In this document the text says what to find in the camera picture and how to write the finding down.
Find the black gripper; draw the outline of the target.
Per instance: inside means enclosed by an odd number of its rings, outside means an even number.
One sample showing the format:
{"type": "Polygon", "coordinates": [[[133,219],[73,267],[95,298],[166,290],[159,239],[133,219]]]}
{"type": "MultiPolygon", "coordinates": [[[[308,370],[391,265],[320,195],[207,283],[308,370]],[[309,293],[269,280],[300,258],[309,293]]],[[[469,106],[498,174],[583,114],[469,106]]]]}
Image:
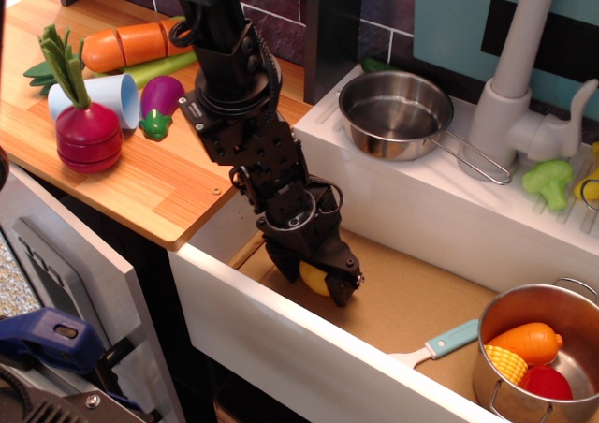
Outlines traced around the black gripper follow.
{"type": "Polygon", "coordinates": [[[340,234],[337,212],[299,214],[282,224],[274,224],[263,214],[256,226],[266,241],[266,251],[288,282],[300,277],[300,261],[324,271],[326,286],[338,307],[345,307],[363,283],[358,259],[340,234]]]}

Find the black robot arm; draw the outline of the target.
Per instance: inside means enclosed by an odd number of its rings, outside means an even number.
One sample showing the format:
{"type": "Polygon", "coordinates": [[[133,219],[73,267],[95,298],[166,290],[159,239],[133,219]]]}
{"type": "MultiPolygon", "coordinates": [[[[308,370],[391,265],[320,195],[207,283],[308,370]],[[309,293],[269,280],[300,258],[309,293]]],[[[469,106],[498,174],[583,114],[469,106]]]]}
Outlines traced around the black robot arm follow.
{"type": "Polygon", "coordinates": [[[278,111],[282,73],[240,0],[178,0],[184,19],[169,34],[194,51],[199,71],[180,101],[210,159],[256,214],[270,259],[289,282],[316,275],[314,292],[339,307],[363,282],[342,240],[343,192],[309,173],[300,140],[278,111]]]}

